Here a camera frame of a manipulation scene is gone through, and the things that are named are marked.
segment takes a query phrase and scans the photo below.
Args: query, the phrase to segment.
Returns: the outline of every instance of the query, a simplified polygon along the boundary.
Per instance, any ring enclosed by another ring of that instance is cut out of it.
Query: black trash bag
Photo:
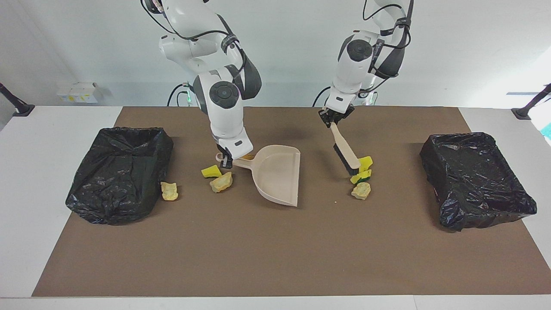
[[[147,216],[161,193],[173,145],[162,128],[100,130],[65,204],[93,224],[120,225]]]
[[[485,228],[536,214],[536,202],[487,133],[431,135],[420,155],[442,226]]]

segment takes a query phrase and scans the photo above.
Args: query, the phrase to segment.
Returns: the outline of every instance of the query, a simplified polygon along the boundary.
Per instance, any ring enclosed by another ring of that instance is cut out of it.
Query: black cable
[[[170,93],[169,100],[166,102],[166,106],[170,106],[170,101],[172,100],[172,96],[174,96],[174,93],[178,90],[178,88],[183,87],[182,84],[178,84]]]
[[[393,76],[389,76],[389,75],[384,74],[383,72],[379,71],[379,69],[377,69],[377,68],[375,68],[375,67],[372,67],[372,69],[375,70],[375,72],[377,72],[378,74],[382,75],[382,77],[380,77],[380,78],[385,78],[385,79],[387,79],[387,78],[395,78],[395,77],[398,77],[398,75],[399,75],[398,73],[396,73],[396,74],[393,75]]]
[[[174,31],[174,34],[179,36],[180,38],[182,38],[184,40],[195,40],[196,38],[198,38],[200,36],[211,34],[211,33],[221,33],[223,35],[230,35],[226,31],[222,31],[222,30],[209,30],[209,31],[205,31],[203,33],[200,33],[200,34],[197,34],[197,35],[194,35],[194,36],[186,37],[186,36],[180,35],[178,33],[178,31],[176,31],[176,29],[174,29],[174,27],[172,27],[172,25],[170,24],[170,21],[168,20],[168,18],[166,19],[166,21],[169,22],[170,28]]]
[[[152,20],[154,20],[159,26],[161,26],[161,28],[163,28],[164,30],[166,30],[166,32],[168,33],[171,33],[171,34],[176,34],[176,33],[173,33],[172,31],[168,30],[166,27],[164,27],[158,20],[157,18],[153,17],[153,15],[151,14],[151,12],[145,7],[145,4],[143,3],[143,0],[139,0],[140,3],[142,4],[142,8],[147,12],[147,14],[149,15],[149,17],[151,17]]]
[[[551,98],[547,99],[547,100],[544,101],[544,102],[540,102],[540,103],[536,104],[536,105],[534,106],[534,108],[537,107],[537,106],[540,106],[541,104],[544,104],[544,103],[548,102],[549,100],[551,100]]]
[[[176,94],[176,105],[177,105],[177,106],[180,106],[180,95],[181,95],[181,94],[187,94],[187,95],[189,95],[188,92],[185,91],[185,90],[184,90],[183,92],[177,93],[177,94]]]
[[[406,32],[406,36],[408,37],[408,42],[405,45],[399,46],[399,45],[383,44],[383,46],[391,47],[393,49],[398,49],[398,50],[405,49],[406,47],[408,47],[408,45],[412,42],[412,35],[409,33],[408,25],[404,25],[404,31]]]
[[[170,24],[170,21],[167,19],[167,21],[169,22],[169,25],[170,25],[170,28],[172,28],[172,31],[170,31],[169,29],[167,29],[166,27],[164,27],[158,20],[157,18],[153,17],[153,15],[151,14],[151,12],[147,9],[147,7],[145,7],[145,4],[143,3],[143,0],[140,0],[140,3],[142,5],[142,8],[147,12],[147,14],[149,15],[149,17],[151,17],[152,20],[154,20],[159,26],[161,26],[161,28],[163,28],[164,30],[166,30],[166,32],[170,33],[170,34],[175,34],[177,36],[179,36],[180,38],[184,39],[184,40],[195,40],[196,38],[200,37],[200,36],[203,36],[203,35],[207,35],[207,34],[211,34],[211,33],[221,33],[221,34],[225,34],[225,35],[229,35],[227,32],[225,31],[221,31],[221,30],[209,30],[209,31],[205,31],[203,33],[200,33],[198,35],[194,35],[194,36],[190,36],[190,37],[185,37],[185,36],[182,36],[178,33],[178,31],[176,31],[176,29],[174,29],[174,27],[172,27],[172,25]]]
[[[314,100],[314,103],[312,104],[312,108],[313,108],[314,106],[316,106],[316,102],[317,102],[317,100],[321,97],[321,95],[322,95],[326,90],[328,90],[328,89],[330,89],[330,88],[331,88],[331,86],[328,86],[328,87],[326,87],[326,88],[323,88],[323,90],[321,90],[321,92],[317,95],[316,99]]]
[[[375,92],[375,94],[377,95],[377,97],[375,97],[375,100],[373,100],[373,105],[377,103],[377,99],[379,98],[379,93]]]
[[[375,89],[379,88],[379,86],[383,85],[383,83],[385,83],[386,81],[388,81],[389,78],[385,78],[384,80],[382,80],[381,83],[379,83],[379,85],[373,87],[373,88],[370,88],[370,89],[360,89],[360,92],[358,92],[358,95],[359,94],[367,94],[367,93],[371,93],[372,91],[374,91]]]
[[[375,14],[377,14],[378,12],[386,9],[386,8],[389,8],[389,7],[397,7],[397,8],[402,8],[401,6],[397,5],[397,4],[388,4],[384,7],[381,7],[380,9],[376,10],[375,13],[371,14],[368,18],[365,17],[365,8],[368,6],[368,0],[365,0],[365,3],[364,3],[364,12],[363,12],[363,18],[364,20],[368,20],[370,18],[372,18],[373,16],[375,16]]]

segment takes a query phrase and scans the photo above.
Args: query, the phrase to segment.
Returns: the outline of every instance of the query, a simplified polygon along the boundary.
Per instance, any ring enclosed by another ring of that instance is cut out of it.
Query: yellow sponge chunk
[[[356,184],[359,180],[363,180],[363,179],[367,179],[367,178],[371,178],[371,169],[367,170],[367,171],[364,171],[364,172],[361,172],[353,177],[350,178],[350,182],[352,182],[352,184]]]
[[[352,196],[356,197],[356,199],[365,200],[369,196],[370,192],[371,192],[371,185],[369,185],[369,183],[366,183],[366,182],[361,182],[352,191]]]
[[[255,156],[254,156],[253,154],[250,154],[250,153],[249,153],[249,154],[247,154],[247,155],[245,155],[245,156],[243,156],[243,157],[241,157],[241,158],[242,158],[242,159],[247,159],[248,161],[251,161],[251,160],[253,160],[253,159],[255,158]]]
[[[373,159],[371,159],[371,156],[367,156],[364,158],[360,158],[360,172],[367,171],[371,165],[373,165]]]
[[[176,183],[161,182],[161,191],[163,192],[163,199],[166,201],[174,201],[178,198]]]
[[[217,165],[203,169],[201,173],[205,178],[219,178],[222,176],[222,172],[220,172]]]
[[[219,193],[228,187],[230,187],[234,182],[234,178],[231,176],[231,172],[227,172],[223,176],[214,179],[210,182],[210,187],[212,188],[212,191],[215,193]]]

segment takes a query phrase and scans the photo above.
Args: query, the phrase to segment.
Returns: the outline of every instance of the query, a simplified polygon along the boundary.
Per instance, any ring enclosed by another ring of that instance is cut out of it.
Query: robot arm
[[[354,110],[352,101],[357,95],[370,92],[376,77],[388,79],[398,76],[405,47],[411,41],[409,27],[413,0],[409,0],[407,8],[401,4],[402,0],[374,1],[379,7],[374,13],[374,21],[381,31],[355,30],[345,39],[329,98],[320,111],[327,127],[350,115]],[[386,14],[377,14],[383,10]]]
[[[254,98],[262,86],[260,74],[248,59],[225,20],[204,3],[208,0],[146,0],[150,12],[163,14],[173,31],[161,38],[162,53],[193,79],[198,106],[208,115],[223,168],[233,158],[253,150],[243,125],[243,100]],[[209,70],[199,57],[222,50],[230,64]]]

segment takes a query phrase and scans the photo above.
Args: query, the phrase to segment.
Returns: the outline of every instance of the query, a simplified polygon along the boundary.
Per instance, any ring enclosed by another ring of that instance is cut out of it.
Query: brush
[[[333,133],[333,137],[335,138],[335,145],[333,146],[335,152],[339,155],[339,158],[343,162],[348,174],[350,174],[351,177],[357,175],[360,173],[361,164],[356,157],[356,154],[354,154],[354,151],[352,151],[346,139],[341,135],[337,124],[332,122],[330,128]]]

